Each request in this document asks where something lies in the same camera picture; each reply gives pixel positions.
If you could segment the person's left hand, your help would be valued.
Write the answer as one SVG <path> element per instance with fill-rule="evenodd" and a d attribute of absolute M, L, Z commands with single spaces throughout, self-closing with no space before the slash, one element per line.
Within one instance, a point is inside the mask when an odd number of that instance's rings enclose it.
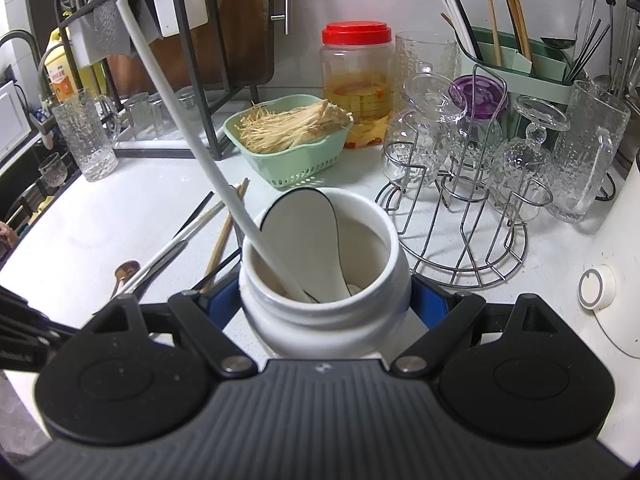
<path fill-rule="evenodd" d="M 20 237 L 4 222 L 0 222 L 0 258 L 6 258 L 20 242 Z"/>

